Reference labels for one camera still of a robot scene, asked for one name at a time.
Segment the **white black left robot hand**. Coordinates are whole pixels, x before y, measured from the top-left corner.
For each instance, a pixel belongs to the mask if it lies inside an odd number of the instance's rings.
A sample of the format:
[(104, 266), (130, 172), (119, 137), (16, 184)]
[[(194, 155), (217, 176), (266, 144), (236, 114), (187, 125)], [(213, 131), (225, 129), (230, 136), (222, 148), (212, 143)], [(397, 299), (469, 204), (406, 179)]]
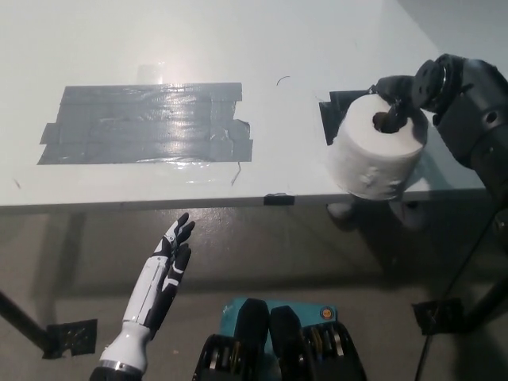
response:
[(164, 322), (191, 257), (187, 243), (195, 223), (182, 214), (147, 258), (122, 318), (121, 332), (105, 347), (91, 380), (141, 380), (147, 345)]

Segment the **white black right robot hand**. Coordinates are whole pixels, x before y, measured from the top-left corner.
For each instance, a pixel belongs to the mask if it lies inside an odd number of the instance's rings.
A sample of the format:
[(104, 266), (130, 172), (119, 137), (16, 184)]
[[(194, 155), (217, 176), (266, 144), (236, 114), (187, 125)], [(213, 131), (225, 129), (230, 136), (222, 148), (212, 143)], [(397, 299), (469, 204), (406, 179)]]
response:
[(368, 89), (369, 95), (379, 96), (389, 106), (388, 111), (377, 112), (372, 118), (377, 131), (385, 134), (396, 133), (411, 121), (415, 128), (415, 136), (427, 133), (427, 118), (413, 104), (411, 96), (413, 84), (413, 76), (392, 75), (379, 79)]

